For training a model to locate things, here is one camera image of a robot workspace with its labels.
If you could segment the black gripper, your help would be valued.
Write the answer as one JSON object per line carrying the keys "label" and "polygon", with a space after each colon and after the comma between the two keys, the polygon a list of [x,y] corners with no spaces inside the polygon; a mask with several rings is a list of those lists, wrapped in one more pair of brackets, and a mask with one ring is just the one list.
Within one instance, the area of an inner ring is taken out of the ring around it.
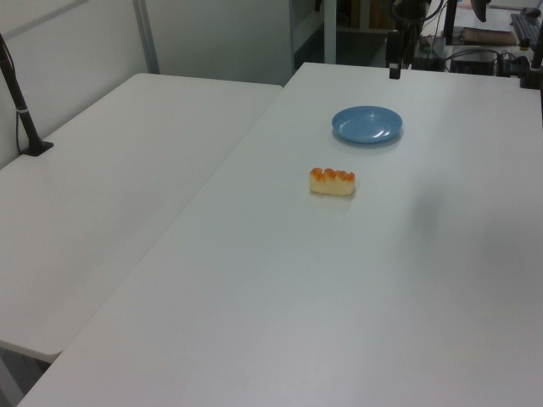
{"label": "black gripper", "polygon": [[[423,0],[396,0],[390,2],[390,16],[396,28],[403,31],[402,67],[407,69],[414,55],[414,29],[419,30],[427,13]],[[400,79],[401,32],[389,31],[389,78]]]}

